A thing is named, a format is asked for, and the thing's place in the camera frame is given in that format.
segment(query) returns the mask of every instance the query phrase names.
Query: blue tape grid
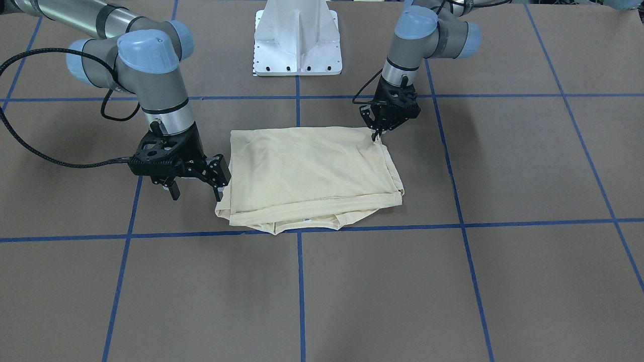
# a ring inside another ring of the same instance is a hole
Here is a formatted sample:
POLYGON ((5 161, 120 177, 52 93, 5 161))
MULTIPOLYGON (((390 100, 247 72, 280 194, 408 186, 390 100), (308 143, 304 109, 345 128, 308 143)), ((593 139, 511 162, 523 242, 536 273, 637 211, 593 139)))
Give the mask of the blue tape grid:
POLYGON ((563 98, 563 101, 565 102, 565 106, 568 109, 570 120, 573 122, 574 130, 577 132, 577 136, 579 137, 579 142, 582 144, 583 152, 586 154, 588 163, 591 165, 592 173, 595 176, 595 180, 597 180, 597 185, 600 187, 601 195, 603 196, 604 202, 606 203, 606 207, 608 208, 608 211, 611 214, 611 219, 613 221, 613 224, 615 225, 615 229, 617 229, 617 234, 620 236, 621 244, 622 246, 624 246, 624 250, 626 251, 626 255, 629 258, 630 265, 632 266, 633 272, 635 272, 635 276, 638 279, 639 287, 642 289, 642 292, 644 292, 644 281, 642 280, 641 274, 639 273, 638 266, 635 264, 635 259, 633 258, 633 255, 630 252, 630 248, 628 243, 626 242, 626 238, 624 238, 624 234, 621 232, 620 223, 617 220, 617 217, 615 216, 615 212, 612 209, 611 202, 608 200, 608 195, 606 194, 606 190, 604 190, 599 173, 597 172, 594 162, 592 161, 591 153, 588 151, 588 147, 586 147, 586 142, 584 142, 583 140, 582 131, 579 129, 579 125, 577 125, 577 120, 574 117, 573 109, 570 107, 570 103, 568 102, 568 96, 564 92, 562 84, 559 81, 559 77, 557 76, 557 72, 554 70, 553 62, 550 59, 550 55, 548 55, 548 51, 545 49, 544 41, 543 39, 541 39, 541 34, 539 34, 539 29, 536 27, 535 20, 532 18, 532 13, 530 12, 530 9, 528 8, 527 5, 524 5, 524 7, 526 9, 527 16, 530 18, 530 23, 532 23, 532 27, 535 29, 536 37, 539 40, 541 49, 544 51, 544 55, 546 60, 548 61, 548 65, 550 65, 550 70, 553 72, 553 76, 555 81, 557 82, 557 86, 559 87, 559 92, 561 93, 561 97, 563 98))
POLYGON ((450 179, 451 179, 451 186, 454 192, 454 202, 456 203, 456 212, 459 216, 459 227, 460 227, 460 232, 463 236, 463 244, 465 246, 465 253, 468 257, 468 264, 469 264, 469 273, 472 278, 472 286, 474 287, 474 295, 476 296, 477 299, 477 305, 478 305, 478 314, 481 319, 481 326, 483 328, 483 336, 485 337, 485 343, 488 348, 488 358, 490 362, 494 362, 494 352, 492 351, 492 342, 490 342, 489 338, 489 332, 488 332, 488 323, 485 318, 485 310, 483 309, 483 301, 481 300, 481 295, 480 291, 478 289, 478 281, 477 281, 477 273, 476 270, 474 269, 474 262, 472 260, 472 253, 469 249, 469 241, 468 241, 468 232, 465 228, 465 222, 463 221, 463 213, 460 208, 460 201, 459 201, 459 192, 458 188, 456 186, 456 180, 454 179, 454 172, 451 168, 451 161, 450 161, 450 151, 448 149, 447 145, 447 140, 445 139, 445 132, 443 130, 442 126, 442 120, 440 117, 440 109, 439 109, 439 103, 438 99, 436 98, 435 90, 434 90, 434 81, 431 78, 431 70, 430 70, 430 63, 425 59, 425 68, 427 69, 427 78, 430 82, 430 90, 431 94, 433 95, 432 101, 434 103, 434 111, 436 112, 436 121, 438 123, 439 127, 439 132, 440 132, 440 141, 443 144, 443 150, 445 151, 445 163, 447 163, 447 170, 448 173, 450 174, 450 179))
MULTIPOLYGON (((172 19, 176 17, 176 12, 178 8, 178 0, 175 0, 174 6, 173 6, 173 14, 172 14, 172 19)), ((634 261, 634 258, 632 257, 632 254, 630 252, 629 246, 623 236, 623 233, 620 228, 620 223, 633 223, 633 222, 644 222, 644 218, 616 218, 614 211, 612 210, 611 204, 608 200, 608 197, 606 195, 606 192, 603 188, 603 185, 601 183, 599 174, 597 173, 597 170, 592 162, 591 155, 585 145, 585 142, 583 140, 583 136, 581 134, 581 131, 576 123, 576 120, 574 118, 573 111, 569 105, 568 98, 569 97, 644 97, 644 93, 572 93, 568 94, 565 93, 562 85, 559 81, 559 78, 554 70, 554 66, 552 64, 552 61, 550 59, 550 56, 547 53, 547 50, 545 49, 544 42, 539 34, 538 28, 536 27, 535 21, 531 15, 531 12, 527 5, 525 6, 526 12, 528 14, 528 17, 530 18, 530 22, 533 25, 533 28, 535 30, 536 36, 539 40, 539 43, 542 47, 542 50, 544 51, 544 55, 550 65, 551 71, 553 73, 553 76, 555 77, 555 81, 559 87, 560 92, 559 93, 526 93, 526 94, 436 94, 434 86, 433 86, 433 81, 431 79, 431 71, 428 62, 426 62, 426 68, 427 68, 427 73, 428 73, 428 81, 430 83, 430 88, 431 88, 431 94, 429 95, 419 95, 420 98, 431 98, 434 106, 435 106, 435 112, 437 116, 437 121, 438 121, 438 126, 439 126, 439 131, 440 131, 440 137, 441 141, 444 146, 444 151, 445 151, 445 158, 446 158, 446 163, 448 167, 448 171, 451 177, 452 181, 452 187, 453 187, 453 192, 454 192, 454 199, 457 207, 457 212, 459 215, 459 224, 432 224, 432 225, 387 225, 387 226, 374 226, 374 227, 345 227, 341 229, 341 232, 352 232, 352 231, 385 231, 385 230, 422 230, 422 229, 460 229, 462 236, 463 236, 463 241, 464 241, 464 246, 466 249, 466 254, 468 258, 468 264, 470 268, 470 273, 471 273, 471 278, 472 278, 472 283, 473 287, 475 290, 475 296, 477 299, 477 305, 479 309, 479 314, 481 318, 481 324, 482 328, 484 331, 484 336, 486 339, 486 345, 488 348, 488 355, 490 361, 494 361, 494 354, 489 338, 489 333, 488 333, 488 328, 487 328, 487 323, 485 319, 485 313, 483 309, 483 304, 482 300, 480 297, 480 292, 478 289, 478 283, 477 283, 477 278, 476 278, 476 272, 473 264, 473 259, 472 255, 469 249, 469 242, 468 242, 468 237, 467 237, 467 229, 469 228, 478 228, 478 227, 527 227, 527 226, 539 226, 539 225, 580 225, 580 224, 614 224, 615 228, 620 236, 620 240, 622 242, 622 245, 627 253, 627 256, 629 258, 629 261, 632 265, 632 268, 637 276, 637 279, 639 281, 640 287, 644 291, 644 283, 642 281, 641 275, 639 273, 639 270, 637 268, 637 265, 634 261), (575 127, 575 130, 577 132, 577 135, 580 139, 580 142, 582 144, 582 147, 584 149, 584 152, 586 154, 586 157, 591 165, 591 169, 595 175, 595 178, 597 180, 597 183, 600 187, 601 193, 604 197, 606 206, 609 209, 611 218, 610 219, 594 219, 594 220, 546 220, 546 221, 532 221, 532 222, 496 222, 496 223, 470 223, 467 224, 463 221, 462 217, 462 211, 460 208, 460 202, 459 202, 459 197, 458 197, 458 192, 457 192, 457 187, 456 187, 456 181, 454 179, 453 171, 451 168, 451 162, 450 162, 450 156, 449 156, 449 151, 448 151, 448 145, 444 136, 444 130, 442 128, 442 121, 440 118, 440 111, 438 107, 438 102, 437 99, 439 98, 510 98, 510 97, 562 97, 564 99, 564 102, 566 104, 566 107, 568 109, 569 115, 571 117, 571 120, 573 122, 573 125, 575 127)), ((33 42, 35 41, 35 37, 40 29, 40 25, 42 23, 42 19, 39 19, 35 29, 33 31, 32 37, 30 39, 30 42, 28 44, 27 50, 30 50, 33 46, 33 42)), ((3 109, 5 110, 9 102, 69 102, 69 101, 78 101, 78 102, 85 102, 85 101, 101 101, 101 98, 19 98, 19 99, 12 99, 12 93, 15 89, 15 85, 17 84, 19 75, 22 71, 22 68, 24 66, 24 62, 26 59, 23 59, 20 62, 20 65, 18 67, 18 70, 15 74, 15 77, 13 79, 12 85, 9 89, 9 92, 7 93, 7 96, 3 99, 0 99, 0 102, 3 103, 3 109)), ((301 119, 300 119, 300 101, 301 99, 351 99, 353 96, 352 95, 310 95, 310 96, 302 96, 300 94, 300 87, 299 87, 299 77, 295 77, 295 82, 296 82, 296 95, 295 96, 238 96, 238 97, 230 97, 230 96, 197 96, 197 97, 190 97, 192 100, 238 100, 238 99, 294 99, 296 100, 296 113, 297 113, 297 118, 296 118, 296 126, 299 127, 301 124, 301 119)), ((363 95, 361 98, 370 98, 370 95, 363 95)), ((136 100, 134 97, 115 97, 113 100, 136 100)), ((109 355, 109 347, 111 343, 111 337, 113 333, 113 328, 116 320, 116 315, 117 315, 117 309, 118 309, 118 300, 120 297, 120 290, 124 278, 124 273, 125 273, 125 268, 127 264, 127 259, 128 259, 128 252, 129 252, 129 246, 130 242, 132 239, 136 238, 177 238, 177 237, 197 237, 197 236, 224 236, 224 235, 242 235, 242 234, 263 234, 263 232, 260 231, 211 231, 211 232, 195 232, 195 233, 138 233, 135 234, 133 233, 133 228, 134 228, 134 223, 135 223, 135 218, 136 218, 136 212, 137 212, 137 206, 138 206, 138 199, 140 196, 140 190, 142 186, 142 177, 138 178, 137 182, 137 188, 135 191, 135 197, 133 201, 133 206, 132 206, 132 214, 131 218, 129 221, 129 227, 128 227, 128 232, 127 234, 105 234, 105 235, 80 235, 80 236, 36 236, 36 237, 18 237, 18 238, 0 238, 0 243, 10 243, 10 242, 54 242, 54 241, 63 241, 63 240, 110 240, 110 239, 125 239, 125 244, 124 244, 124 249, 123 249, 123 255, 122 255, 122 260, 121 260, 121 266, 119 269, 119 274, 118 274, 118 280, 117 280, 117 287, 115 291, 115 297, 114 297, 114 302, 112 306, 112 311, 110 314, 110 319, 109 319, 109 327, 108 327, 108 333, 106 336, 106 342, 105 342, 105 347, 104 347, 104 353, 102 360, 103 362, 108 360, 108 355, 109 355)), ((298 246, 298 279, 299 279, 299 315, 300 315, 300 349, 301 349, 301 362, 306 361, 306 338, 305 338, 305 298, 304 298, 304 274, 303 274, 303 253, 302 253, 302 234, 303 233, 325 233, 325 232, 335 232, 331 231, 328 229, 304 229, 304 230, 298 230, 298 231, 287 231, 287 233, 295 233, 297 234, 297 246, 298 246)))

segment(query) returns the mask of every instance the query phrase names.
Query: folded cloth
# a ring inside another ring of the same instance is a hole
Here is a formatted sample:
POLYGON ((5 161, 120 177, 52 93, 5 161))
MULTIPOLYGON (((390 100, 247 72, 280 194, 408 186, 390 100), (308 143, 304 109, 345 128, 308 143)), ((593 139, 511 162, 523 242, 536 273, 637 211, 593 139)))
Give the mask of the folded cloth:
POLYGON ((231 132, 231 181, 215 208, 230 225, 277 235, 338 230, 401 205, 403 183, 387 147, 368 128, 231 132))

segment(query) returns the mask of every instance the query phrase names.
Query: black cable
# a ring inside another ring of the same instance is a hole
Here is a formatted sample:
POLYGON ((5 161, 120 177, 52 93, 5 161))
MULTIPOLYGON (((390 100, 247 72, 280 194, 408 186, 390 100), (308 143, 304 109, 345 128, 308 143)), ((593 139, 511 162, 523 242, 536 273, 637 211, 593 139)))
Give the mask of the black cable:
POLYGON ((125 122, 127 120, 131 120, 132 117, 137 115, 138 110, 141 108, 141 103, 137 103, 137 107, 134 109, 134 112, 132 112, 132 114, 130 114, 125 118, 116 118, 105 114, 105 107, 108 105, 109 96, 111 96, 113 92, 114 92, 113 90, 108 90, 108 93, 105 94, 105 97, 103 98, 103 102, 100 104, 100 115, 102 115, 103 118, 105 119, 115 120, 117 122, 125 122))
POLYGON ((445 3, 447 3, 447 0, 443 0, 442 3, 440 3, 440 8, 439 11, 436 12, 436 15, 440 14, 440 11, 442 10, 443 6, 445 6, 445 3))
MULTIPOLYGON (((107 69, 109 74, 112 76, 112 79, 114 80, 114 82, 122 88, 121 84, 118 82, 118 75, 116 71, 112 67, 110 67, 106 62, 104 62, 102 59, 95 57, 94 55, 89 53, 79 52, 77 50, 71 50, 71 49, 65 49, 65 48, 34 49, 34 50, 28 50, 27 52, 20 53, 18 55, 14 55, 13 57, 9 58, 6 62, 2 63, 2 65, 0 65, 0 77, 5 72, 5 70, 9 68, 11 64, 19 61, 20 59, 27 58, 31 55, 42 54, 42 53, 69 53, 69 54, 79 55, 81 57, 91 59, 99 63, 103 67, 105 67, 105 69, 107 69)), ((71 164, 68 162, 63 162, 53 157, 49 157, 48 155, 45 155, 44 153, 31 147, 27 142, 25 142, 15 132, 14 128, 11 127, 11 124, 9 123, 9 120, 6 118, 5 112, 2 108, 0 108, 0 118, 2 118, 2 122, 7 128, 7 130, 9 131, 9 133, 11 134, 11 136, 13 136, 15 140, 18 141, 20 145, 22 145, 22 147, 26 148, 29 152, 33 153, 34 155, 60 166, 70 167, 70 168, 93 168, 93 167, 105 166, 110 164, 125 164, 131 160, 131 157, 120 157, 120 158, 112 158, 109 160, 105 160, 103 162, 97 162, 95 164, 71 164)))
POLYGON ((497 5, 503 5, 511 2, 512 0, 501 0, 497 3, 491 3, 491 4, 481 4, 481 5, 474 5, 472 6, 473 8, 490 8, 492 6, 497 6, 497 5))
MULTIPOLYGON (((465 3, 459 3, 456 0, 445 0, 445 1, 447 1, 448 3, 450 3, 452 5, 458 5, 458 6, 466 7, 465 3)), ((507 4, 507 3, 510 3, 511 1, 512 0, 501 0, 501 1, 497 2, 497 3, 472 5, 472 8, 489 8, 489 7, 492 7, 492 6, 507 4)))
POLYGON ((379 70, 379 71, 378 71, 378 72, 377 72, 373 77, 371 77, 371 79, 369 79, 369 81, 368 81, 367 83, 365 83, 365 85, 364 85, 362 88, 360 88, 360 90, 359 90, 359 91, 354 95, 354 98, 351 100, 351 103, 353 103, 353 104, 373 104, 373 103, 374 103, 373 101, 369 101, 369 102, 356 102, 356 101, 355 101, 355 99, 356 99, 356 98, 358 98, 358 96, 360 95, 360 93, 362 93, 362 91, 363 91, 363 90, 365 90, 365 88, 366 88, 366 87, 367 87, 371 82, 373 82, 373 81, 374 81, 374 79, 375 79, 378 75, 380 75, 380 73, 382 73, 382 72, 383 72, 383 70, 382 70, 382 69, 380 69, 380 70, 379 70))

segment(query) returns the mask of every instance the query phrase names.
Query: gray robot arm segment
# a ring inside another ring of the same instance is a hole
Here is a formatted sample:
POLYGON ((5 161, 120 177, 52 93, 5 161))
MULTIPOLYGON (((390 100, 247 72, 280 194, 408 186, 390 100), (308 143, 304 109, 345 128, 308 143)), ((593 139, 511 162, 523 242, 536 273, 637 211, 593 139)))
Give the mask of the gray robot arm segment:
POLYGON ((24 12, 63 23, 95 39, 109 39, 135 30, 158 29, 170 36, 179 59, 192 53, 184 25, 176 21, 158 22, 141 16, 123 6, 103 0, 2 0, 5 12, 24 12))
POLYGON ((441 0, 416 0, 407 6, 396 25, 383 77, 400 86, 403 77, 413 84, 423 58, 469 57, 478 48, 480 32, 476 24, 459 21, 443 9, 441 0))
MULTIPOLYGON (((118 83, 91 59, 82 59, 79 73, 96 87, 136 94, 148 124, 157 121, 163 134, 175 135, 189 128, 194 117, 187 103, 179 60, 170 42, 160 30, 137 30, 110 39, 80 41, 78 50, 115 65, 118 83)), ((80 59, 68 55, 68 63, 73 61, 80 59)))

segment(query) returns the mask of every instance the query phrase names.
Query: blue tape line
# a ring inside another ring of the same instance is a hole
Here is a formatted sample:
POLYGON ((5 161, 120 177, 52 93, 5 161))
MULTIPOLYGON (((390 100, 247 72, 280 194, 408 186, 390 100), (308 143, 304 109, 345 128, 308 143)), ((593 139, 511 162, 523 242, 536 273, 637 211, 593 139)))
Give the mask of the blue tape line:
POLYGON ((570 116, 571 121, 573 122, 574 130, 577 132, 577 137, 579 138, 579 142, 582 144, 583 152, 586 154, 586 159, 588 160, 588 163, 591 165, 592 173, 595 176, 595 180, 597 181, 597 184, 600 187, 601 195, 604 198, 604 202, 606 203, 606 207, 608 207, 608 211, 611 214, 611 218, 613 223, 615 224, 615 229, 617 229, 617 234, 620 236, 621 244, 624 246, 624 250, 626 251, 626 255, 629 258, 630 265, 633 268, 633 272, 635 272, 635 276, 638 279, 639 282, 639 287, 644 292, 644 281, 642 280, 641 274, 639 273, 638 266, 635 264, 635 259, 633 258, 633 255, 630 252, 630 248, 628 243, 626 242, 626 239, 624 238, 624 235, 621 231, 621 227, 619 222, 617 221, 617 218, 615 217, 615 212, 612 209, 611 202, 608 199, 608 195, 606 194, 606 190, 604 190, 604 186, 601 183, 601 179, 599 176, 599 173, 597 172, 597 169, 595 168, 594 162, 592 161, 591 154, 588 151, 588 147, 586 147, 586 142, 583 140, 582 132, 579 129, 579 125, 577 125, 577 120, 574 117, 573 110, 570 107, 570 103, 568 102, 568 98, 566 97, 566 94, 564 93, 564 89, 561 85, 561 82, 559 81, 559 77, 557 76, 557 72, 554 70, 553 62, 550 59, 550 55, 548 55, 548 51, 545 49, 545 44, 543 39, 541 38, 541 34, 539 34, 539 29, 536 27, 535 20, 532 17, 532 13, 530 12, 530 9, 528 8, 527 4, 524 4, 524 7, 526 8, 526 12, 528 15, 528 18, 530 18, 530 22, 532 23, 532 27, 535 29, 536 37, 539 40, 539 44, 541 45, 541 49, 544 51, 544 55, 546 60, 548 61, 548 65, 550 65, 550 70, 553 73, 554 79, 557 83, 557 86, 559 87, 559 91, 561 93, 561 97, 563 98, 563 101, 565 103, 566 108, 568 109, 568 115, 570 116))
POLYGON ((564 93, 566 97, 644 97, 644 93, 564 93))
POLYGON ((25 242, 66 242, 70 240, 113 240, 127 238, 127 234, 109 235, 69 235, 69 236, 25 236, 18 238, 0 238, 0 243, 25 242))
POLYGON ((295 76, 295 103, 296 103, 296 105, 295 105, 295 110, 296 110, 295 111, 295 113, 296 113, 295 125, 296 125, 296 127, 301 126, 301 124, 300 124, 301 118, 300 118, 300 113, 299 113, 299 100, 300 100, 300 98, 301 98, 301 96, 299 94, 299 75, 296 75, 295 76))
POLYGON ((436 112, 436 121, 438 122, 439 126, 439 131, 440 131, 440 141, 443 144, 443 149, 445 151, 445 162, 447 163, 447 170, 450 174, 450 179, 451 179, 451 186, 454 191, 454 202, 456 203, 456 212, 459 216, 459 223, 460 223, 460 232, 463 236, 463 244, 465 246, 465 253, 467 254, 468 257, 468 265, 469 265, 469 273, 472 278, 472 285, 474 286, 474 295, 476 296, 477 299, 477 305, 478 305, 478 314, 481 319, 481 326, 483 328, 483 335, 485 337, 485 343, 488 348, 488 357, 490 362, 494 362, 494 352, 492 351, 492 342, 490 341, 489 338, 489 332, 488 332, 488 323, 485 318, 485 310, 483 309, 483 302, 481 300, 481 295, 480 291, 478 289, 478 280, 477 280, 477 274, 476 270, 474 269, 474 261, 472 260, 472 253, 469 249, 469 240, 468 240, 468 233, 467 229, 465 228, 465 223, 463 221, 463 213, 460 208, 460 200, 459 200, 459 192, 458 188, 456 187, 456 180, 454 178, 454 172, 451 167, 451 160, 450 160, 450 151, 447 147, 447 140, 445 139, 445 132, 443 130, 442 126, 442 120, 440 118, 440 110, 439 110, 439 103, 436 98, 436 91, 434 89, 434 82, 431 78, 431 70, 430 70, 430 63, 425 59, 425 68, 427 69, 427 79, 430 82, 430 90, 431 94, 434 95, 432 97, 433 103, 434 103, 434 110, 436 112))
MULTIPOLYGON (((109 101, 137 100, 136 97, 114 97, 109 101)), ((12 102, 102 102, 103 97, 75 97, 75 98, 14 98, 12 102)))
POLYGON ((114 302, 112 303, 112 312, 109 315, 108 335, 105 338, 105 347, 103 349, 102 362, 108 361, 109 345, 112 342, 112 332, 114 331, 114 322, 116 321, 116 318, 117 318, 118 299, 120 298, 120 290, 121 290, 121 286, 123 285, 123 275, 125 274, 125 265, 128 262, 129 241, 130 241, 129 238, 126 239, 125 246, 123 246, 123 257, 121 258, 121 266, 118 272, 117 289, 114 294, 114 302))
POLYGON ((123 246, 123 257, 121 257, 121 265, 118 271, 117 289, 114 293, 114 302, 112 303, 112 311, 109 315, 108 335, 105 337, 105 347, 103 348, 102 362, 107 362, 109 355, 109 346, 112 342, 112 333, 114 331, 114 323, 117 318, 118 300, 120 299, 121 286, 123 286, 123 276, 125 275, 125 266, 128 263, 129 245, 131 241, 132 230, 134 229, 134 221, 137 217, 138 198, 141 194, 141 185, 143 183, 143 176, 138 177, 137 190, 134 192, 134 201, 132 201, 132 215, 129 218, 128 225, 128 238, 125 240, 123 246))
POLYGON ((298 280, 299 280, 299 355, 300 361, 307 360, 307 337, 304 308, 304 261, 302 257, 302 233, 298 233, 298 280))
POLYGON ((436 98, 533 98, 561 97, 557 93, 525 93, 525 94, 436 94, 436 98))
POLYGON ((529 221, 529 222, 480 222, 465 224, 465 227, 509 227, 509 226, 547 226, 547 225, 583 225, 583 224, 612 224, 612 219, 594 220, 554 220, 554 221, 529 221))
POLYGON ((204 95, 188 97, 191 100, 231 100, 231 99, 296 99, 295 95, 204 95))
MULTIPOLYGON (((644 218, 621 218, 620 223, 644 222, 644 218)), ((463 227, 523 227, 523 226, 548 226, 548 225, 583 225, 583 224, 612 224, 612 219, 588 219, 588 220, 546 220, 546 221, 517 221, 517 222, 485 222, 466 223, 463 227)), ((459 229, 460 224, 429 224, 429 225, 384 225, 384 226, 347 226, 340 230, 311 227, 308 229, 287 230, 284 233, 336 233, 352 231, 396 231, 396 230, 435 230, 435 229, 459 229)), ((258 235, 268 234, 259 230, 230 230, 230 231, 186 231, 182 233, 137 233, 137 234, 105 234, 105 235, 67 235, 67 236, 25 236, 15 238, 0 238, 0 243, 19 242, 60 242, 69 240, 113 240, 125 239, 155 239, 155 238, 197 238, 201 236, 236 236, 236 235, 258 235)))
MULTIPOLYGON (((36 35, 38 34, 38 30, 40 30, 40 25, 43 23, 42 17, 38 18, 38 22, 36 23, 35 28, 33 29, 32 37, 29 39, 29 43, 27 44, 27 49, 26 51, 29 51, 33 47, 33 42, 36 40, 36 35)), ((20 64, 18 65, 18 70, 15 73, 14 80, 11 82, 11 87, 9 87, 9 92, 7 92, 6 97, 3 101, 2 109, 3 111, 6 110, 6 105, 9 104, 9 100, 11 99, 11 95, 14 93, 15 85, 18 83, 18 77, 20 77, 20 73, 23 70, 24 62, 27 60, 27 58, 22 58, 20 60, 20 64)))
POLYGON ((618 222, 644 222, 644 218, 622 218, 617 219, 618 222))
POLYGON ((172 8, 172 20, 176 19, 176 9, 179 7, 179 0, 175 0, 175 5, 172 8))
POLYGON ((137 217, 138 198, 141 195, 141 186, 143 185, 143 176, 138 177, 137 190, 134 192, 134 201, 132 202, 132 216, 129 218, 128 235, 134 231, 134 219, 137 217))
MULTIPOLYGON (((373 95, 360 95, 358 98, 371 99, 373 95)), ((526 94, 420 94, 418 98, 538 98, 538 97, 561 97, 561 94, 554 93, 526 93, 526 94)), ((644 93, 580 93, 566 94, 566 97, 644 97, 644 93)), ((256 100, 256 99, 297 99, 296 95, 204 95, 191 96, 191 100, 256 100)), ((299 99, 351 99, 352 95, 301 95, 299 99)), ((75 98, 13 98, 0 99, 0 102, 96 102, 102 101, 98 97, 75 97, 75 98)), ((115 100, 137 100, 136 97, 113 97, 110 101, 115 100)))

